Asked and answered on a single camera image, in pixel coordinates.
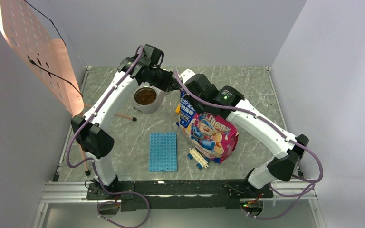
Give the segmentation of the aluminium frame rail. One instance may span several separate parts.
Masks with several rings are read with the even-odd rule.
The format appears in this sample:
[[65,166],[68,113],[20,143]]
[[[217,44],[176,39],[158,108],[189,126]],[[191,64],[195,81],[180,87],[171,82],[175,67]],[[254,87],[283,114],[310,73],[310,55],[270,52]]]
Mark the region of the aluminium frame rail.
[[[196,66],[196,73],[204,73],[217,87],[233,86],[242,92],[255,107],[279,126],[284,119],[277,103],[270,76],[264,67]],[[153,114],[142,114],[128,99],[121,112],[135,116],[137,121],[116,117],[110,134],[118,142],[126,142],[111,154],[118,177],[126,181],[185,181],[243,178],[251,168],[271,158],[265,145],[239,128],[236,149],[222,164],[211,164],[199,170],[185,152],[192,144],[184,138],[176,126],[175,109],[178,93],[167,95],[159,109]],[[151,133],[175,132],[177,141],[177,171],[149,172],[149,137]],[[36,225],[43,228],[116,228],[119,225],[142,228],[314,228],[319,218],[319,207],[315,205],[314,192],[302,197],[293,209],[288,210],[291,198],[278,196],[265,199],[262,215],[266,220],[248,218],[240,209],[219,208],[176,208],[156,209],[151,207],[135,211],[122,211],[109,216],[109,221],[98,217],[97,202],[88,201],[87,176],[82,168],[69,168],[62,163],[59,180],[48,182],[43,190],[41,202],[45,208],[37,213]]]

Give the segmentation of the pink pet food bag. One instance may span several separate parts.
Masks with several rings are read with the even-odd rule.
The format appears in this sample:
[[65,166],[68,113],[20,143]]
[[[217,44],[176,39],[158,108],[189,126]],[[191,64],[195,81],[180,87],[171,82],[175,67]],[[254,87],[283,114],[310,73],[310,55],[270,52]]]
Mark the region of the pink pet food bag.
[[235,150],[239,133],[235,125],[211,113],[198,113],[180,91],[176,125],[203,156],[221,164]]

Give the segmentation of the yellow plastic scoop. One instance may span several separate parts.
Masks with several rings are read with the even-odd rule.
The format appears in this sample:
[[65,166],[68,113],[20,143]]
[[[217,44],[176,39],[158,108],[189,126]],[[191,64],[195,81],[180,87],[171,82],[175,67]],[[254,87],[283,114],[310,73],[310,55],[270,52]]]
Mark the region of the yellow plastic scoop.
[[180,113],[180,105],[178,105],[178,106],[176,107],[176,109],[175,109],[175,113],[176,113],[176,114],[179,114],[179,113]]

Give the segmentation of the near steel bowl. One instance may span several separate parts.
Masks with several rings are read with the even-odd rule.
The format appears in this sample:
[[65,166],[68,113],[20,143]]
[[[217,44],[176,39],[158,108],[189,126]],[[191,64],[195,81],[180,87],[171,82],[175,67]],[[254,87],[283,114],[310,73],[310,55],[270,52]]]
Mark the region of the near steel bowl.
[[138,105],[150,105],[157,98],[157,92],[151,87],[141,87],[134,94],[134,101]]

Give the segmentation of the beige toy car blue wheels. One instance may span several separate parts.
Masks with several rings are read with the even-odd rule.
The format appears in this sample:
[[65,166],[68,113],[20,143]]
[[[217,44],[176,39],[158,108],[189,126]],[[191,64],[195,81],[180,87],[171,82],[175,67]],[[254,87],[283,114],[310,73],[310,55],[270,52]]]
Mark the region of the beige toy car blue wheels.
[[202,156],[196,148],[190,149],[187,152],[187,157],[190,160],[195,160],[196,161],[196,167],[199,170],[207,169],[209,167],[210,159],[207,158],[207,157]]

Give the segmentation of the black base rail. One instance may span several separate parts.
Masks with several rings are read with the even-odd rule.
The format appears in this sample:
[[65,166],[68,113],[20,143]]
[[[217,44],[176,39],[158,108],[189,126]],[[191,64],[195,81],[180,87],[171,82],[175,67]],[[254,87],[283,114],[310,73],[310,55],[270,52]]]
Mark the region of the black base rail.
[[141,209],[225,208],[239,209],[240,203],[273,197],[265,186],[256,193],[246,191],[243,180],[119,181],[118,196],[110,196],[90,183],[88,201],[119,200],[122,212]]

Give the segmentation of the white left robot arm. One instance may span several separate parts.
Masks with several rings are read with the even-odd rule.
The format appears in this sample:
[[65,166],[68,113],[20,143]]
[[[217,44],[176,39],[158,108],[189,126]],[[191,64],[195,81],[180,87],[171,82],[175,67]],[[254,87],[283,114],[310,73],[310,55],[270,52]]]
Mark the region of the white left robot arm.
[[92,163],[99,194],[107,200],[117,195],[118,177],[109,157],[115,141],[106,132],[106,127],[141,83],[148,83],[164,92],[179,88],[173,73],[161,68],[163,59],[164,52],[160,49],[148,44],[140,45],[134,56],[121,61],[113,81],[97,102],[82,116],[76,115],[71,120],[74,134],[67,147],[66,163],[70,168],[78,166],[72,165],[69,160],[71,146],[77,142],[87,153],[83,161]]

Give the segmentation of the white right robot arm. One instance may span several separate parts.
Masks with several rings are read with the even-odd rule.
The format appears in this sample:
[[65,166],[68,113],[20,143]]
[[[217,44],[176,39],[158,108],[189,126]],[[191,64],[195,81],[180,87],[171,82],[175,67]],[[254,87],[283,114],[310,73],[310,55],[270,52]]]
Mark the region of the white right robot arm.
[[273,181],[291,179],[308,144],[306,136],[280,128],[231,86],[217,89],[204,74],[191,70],[181,73],[180,79],[183,87],[178,124],[206,157],[223,162],[237,144],[237,126],[271,151],[272,158],[245,177],[243,191],[248,197],[256,197]]

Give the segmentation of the pink perforated stand board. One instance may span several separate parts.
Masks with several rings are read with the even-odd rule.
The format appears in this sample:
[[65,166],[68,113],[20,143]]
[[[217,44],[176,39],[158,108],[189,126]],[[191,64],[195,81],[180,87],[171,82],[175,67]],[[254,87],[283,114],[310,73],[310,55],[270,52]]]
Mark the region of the pink perforated stand board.
[[72,116],[85,107],[65,43],[53,39],[24,0],[0,0],[0,31],[8,45]]

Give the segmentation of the blue studded building baseplate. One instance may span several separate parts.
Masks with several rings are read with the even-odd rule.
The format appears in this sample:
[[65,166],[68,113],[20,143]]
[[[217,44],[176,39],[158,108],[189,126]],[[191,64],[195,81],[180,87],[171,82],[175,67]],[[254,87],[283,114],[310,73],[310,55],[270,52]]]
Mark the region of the blue studded building baseplate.
[[176,133],[151,133],[149,142],[149,172],[177,171]]

